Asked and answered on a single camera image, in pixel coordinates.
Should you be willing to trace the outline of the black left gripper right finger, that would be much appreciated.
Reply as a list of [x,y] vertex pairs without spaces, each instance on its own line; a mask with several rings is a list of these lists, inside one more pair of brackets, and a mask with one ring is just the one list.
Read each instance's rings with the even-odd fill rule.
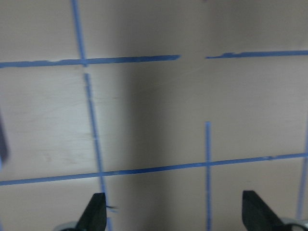
[[284,230],[284,223],[255,191],[242,193],[242,222],[247,231]]

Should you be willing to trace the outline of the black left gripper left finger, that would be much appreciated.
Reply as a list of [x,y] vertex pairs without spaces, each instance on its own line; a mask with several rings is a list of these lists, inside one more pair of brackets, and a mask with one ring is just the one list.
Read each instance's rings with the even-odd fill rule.
[[78,231],[104,231],[107,225],[105,193],[95,193],[75,228]]

